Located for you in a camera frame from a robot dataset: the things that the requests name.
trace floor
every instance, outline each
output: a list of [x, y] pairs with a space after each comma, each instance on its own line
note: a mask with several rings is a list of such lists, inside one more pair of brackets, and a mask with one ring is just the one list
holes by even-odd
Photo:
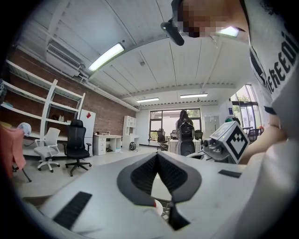
[[[140, 146], [137, 152], [123, 150], [122, 153], [118, 154], [93, 156], [86, 159], [86, 162], [90, 162], [92, 164], [91, 167], [88, 167], [87, 165], [87, 168], [92, 170], [95, 166], [116, 162], [139, 154], [146, 154], [156, 151], [157, 148]], [[12, 178], [12, 183], [20, 197], [43, 197], [52, 195], [60, 188], [64, 187], [86, 172], [84, 169], [77, 168], [73, 172], [73, 177], [70, 177], [71, 167], [67, 169], [65, 167], [65, 164], [74, 162], [74, 160], [66, 160], [65, 158], [60, 158], [56, 161], [60, 163], [60, 167], [58, 168], [56, 165], [52, 164], [54, 173], [51, 173], [48, 169], [48, 166], [43, 166], [41, 171], [37, 170], [37, 166], [39, 164], [37, 158], [26, 159], [24, 170], [30, 177], [32, 182], [29, 183], [23, 172], [19, 170], [14, 173], [14, 177]]]

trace white shelving unit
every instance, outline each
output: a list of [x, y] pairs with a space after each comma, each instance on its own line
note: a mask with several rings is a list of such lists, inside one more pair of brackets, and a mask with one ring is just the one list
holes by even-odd
[[[82, 107], [83, 100], [84, 100], [84, 97], [85, 97], [85, 93], [82, 96], [78, 95], [76, 93], [73, 93], [73, 92], [71, 92], [67, 89], [64, 89], [64, 88], [58, 86], [57, 85], [57, 80], [54, 80], [53, 83], [51, 83], [49, 81], [46, 81], [46, 80], [30, 73], [29, 71], [27, 71], [27, 70], [23, 69], [22, 67], [12, 63], [9, 60], [7, 60], [7, 63], [9, 65], [9, 69], [10, 69], [10, 72], [12, 74], [14, 74], [14, 75], [16, 75], [17, 77], [19, 77], [21, 79], [24, 79], [24, 80], [26, 80], [26, 81], [28, 81], [32, 84], [35, 84], [35, 85], [37, 85], [39, 87], [42, 87], [42, 88], [49, 91], [48, 95], [47, 95], [47, 98], [44, 99], [42, 97], [39, 97], [35, 94], [32, 94], [28, 91], [25, 91], [21, 88], [18, 88], [15, 85], [12, 85], [12, 84], [4, 81], [4, 85], [5, 85], [5, 87], [8, 91], [12, 91], [12, 92], [14, 92], [18, 95], [21, 95], [23, 97], [26, 97], [26, 98], [30, 99], [30, 100], [34, 100], [38, 103], [44, 104], [42, 116], [34, 115], [34, 114], [28, 113], [28, 112], [23, 111], [23, 110], [18, 110], [18, 109], [13, 108], [13, 107], [9, 106], [8, 104], [5, 104], [5, 103], [1, 104], [2, 107], [6, 108], [8, 110], [11, 110], [11, 111], [14, 111], [16, 113], [23, 114], [23, 115], [41, 120], [40, 132], [31, 132], [29, 137], [37, 138], [37, 139], [44, 139], [45, 135], [46, 135], [47, 123], [48, 122], [53, 122], [53, 123], [57, 123], [57, 124], [61, 124], [61, 125], [69, 125], [70, 124], [70, 123], [67, 123], [67, 122], [61, 122], [61, 121], [58, 121], [58, 120], [49, 119], [49, 113], [50, 113], [50, 108], [51, 107], [58, 108], [58, 109], [63, 110], [63, 111], [72, 112], [72, 113], [75, 114], [75, 118], [79, 119], [80, 112], [81, 112], [81, 107]], [[67, 105], [62, 105], [62, 104], [54, 102], [53, 98], [54, 98], [55, 94], [59, 94], [59, 95], [62, 95], [64, 97], [67, 97], [69, 99], [72, 99], [72, 100], [76, 101], [77, 102], [77, 107], [73, 108], [73, 107], [70, 107], [70, 106], [67, 106]], [[58, 140], [59, 141], [67, 141], [67, 137], [59, 136]], [[23, 153], [25, 155], [35, 155], [32, 152], [32, 150], [29, 150], [28, 148], [26, 150], [24, 150]]]
[[130, 142], [139, 146], [139, 136], [136, 135], [136, 119], [130, 116], [124, 117], [122, 129], [122, 147], [129, 149]]

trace red brick wall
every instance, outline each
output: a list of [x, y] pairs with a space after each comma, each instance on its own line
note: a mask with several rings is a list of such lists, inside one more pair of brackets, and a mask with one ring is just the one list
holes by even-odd
[[[82, 109], [89, 110], [97, 114], [94, 124], [95, 132], [99, 131], [100, 133], [103, 133], [106, 131], [110, 131], [111, 134], [122, 135], [124, 116], [129, 115], [131, 117], [135, 117], [134, 111], [112, 100], [109, 100], [108, 98], [105, 98], [104, 96], [101, 96], [96, 92], [91, 91], [90, 89], [85, 88], [83, 85], [69, 78], [64, 77], [63, 75], [51, 69], [50, 67], [33, 59], [32, 57], [28, 56], [27, 54], [18, 49], [16, 49], [15, 52], [13, 52], [9, 56], [8, 59], [16, 65], [19, 65], [20, 67], [47, 81], [53, 82], [54, 79], [58, 80], [57, 85], [69, 91], [72, 91], [79, 95], [83, 95], [83, 93], [86, 93]], [[19, 88], [25, 89], [26, 91], [38, 95], [40, 97], [47, 97], [47, 90], [39, 86], [33, 85], [12, 74], [10, 78], [11, 84]], [[16, 109], [24, 110], [35, 115], [42, 115], [43, 105], [38, 102], [24, 98], [9, 91], [7, 93], [7, 96], [5, 97], [5, 101], [6, 100], [9, 103], [11, 103]], [[68, 105], [70, 107], [76, 107], [77, 105], [76, 101], [73, 101], [60, 95], [55, 95], [53, 101], [63, 105]], [[66, 111], [60, 111], [56, 108], [51, 108], [49, 117], [51, 117], [53, 114], [59, 115], [62, 113], [64, 113], [65, 121], [71, 120], [74, 115]], [[13, 126], [17, 126], [21, 122], [27, 122], [32, 126], [32, 130], [34, 131], [39, 131], [40, 128], [40, 120], [12, 112], [10, 110], [4, 109], [3, 107], [0, 108], [0, 121], [7, 122]], [[48, 123], [48, 128], [49, 127], [59, 128], [61, 130], [61, 134], [65, 134], [66, 132], [66, 126], [64, 125]]]

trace pink jacket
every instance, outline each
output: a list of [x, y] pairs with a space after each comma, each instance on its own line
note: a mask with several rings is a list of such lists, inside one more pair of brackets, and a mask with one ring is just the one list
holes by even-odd
[[23, 156], [23, 137], [22, 129], [8, 129], [0, 125], [0, 158], [9, 177], [13, 176], [13, 162], [20, 170], [26, 164]]

